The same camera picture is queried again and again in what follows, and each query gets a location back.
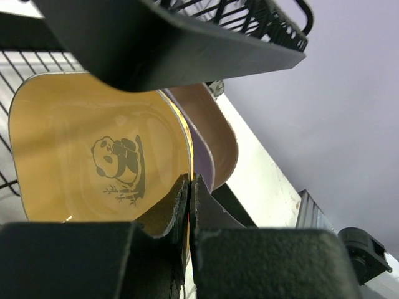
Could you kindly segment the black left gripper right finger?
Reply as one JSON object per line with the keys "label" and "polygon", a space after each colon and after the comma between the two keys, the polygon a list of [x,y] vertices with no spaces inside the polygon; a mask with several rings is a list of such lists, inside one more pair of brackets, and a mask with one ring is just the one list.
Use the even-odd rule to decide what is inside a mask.
{"label": "black left gripper right finger", "polygon": [[191,183],[190,250],[198,298],[360,298],[347,251],[320,229],[245,228],[202,176]]}

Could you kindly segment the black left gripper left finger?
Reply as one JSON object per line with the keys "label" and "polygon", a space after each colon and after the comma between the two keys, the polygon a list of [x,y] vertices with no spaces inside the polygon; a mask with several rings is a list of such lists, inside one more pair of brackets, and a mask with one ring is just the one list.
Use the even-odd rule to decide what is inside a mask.
{"label": "black left gripper left finger", "polygon": [[1,227],[2,298],[179,298],[190,180],[131,222]]}

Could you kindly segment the purple square plate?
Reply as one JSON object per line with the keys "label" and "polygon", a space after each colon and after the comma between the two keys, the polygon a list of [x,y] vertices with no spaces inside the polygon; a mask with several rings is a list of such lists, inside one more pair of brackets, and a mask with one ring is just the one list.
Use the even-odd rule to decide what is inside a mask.
{"label": "purple square plate", "polygon": [[162,90],[171,99],[171,101],[177,106],[180,112],[183,114],[188,127],[190,129],[191,137],[193,140],[193,152],[194,152],[194,171],[196,174],[202,175],[208,191],[211,192],[214,187],[215,179],[215,164],[211,150],[200,133],[199,129],[189,118],[187,112],[184,111],[183,107],[178,103],[172,92],[164,88]]}

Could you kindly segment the yellow square panda plate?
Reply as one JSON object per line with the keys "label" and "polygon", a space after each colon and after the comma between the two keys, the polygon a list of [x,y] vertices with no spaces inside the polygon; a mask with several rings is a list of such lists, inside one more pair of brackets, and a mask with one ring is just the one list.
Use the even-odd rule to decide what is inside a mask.
{"label": "yellow square panda plate", "polygon": [[26,217],[140,221],[161,236],[166,196],[194,178],[188,124],[161,90],[124,92],[87,72],[33,75],[16,90],[9,139]]}

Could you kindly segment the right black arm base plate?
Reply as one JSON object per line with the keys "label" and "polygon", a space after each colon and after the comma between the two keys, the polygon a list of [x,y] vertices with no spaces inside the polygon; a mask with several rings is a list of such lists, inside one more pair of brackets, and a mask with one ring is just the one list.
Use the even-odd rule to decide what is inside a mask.
{"label": "right black arm base plate", "polygon": [[347,249],[359,285],[364,285],[384,272],[391,273],[385,247],[366,231],[346,227],[338,237]]}

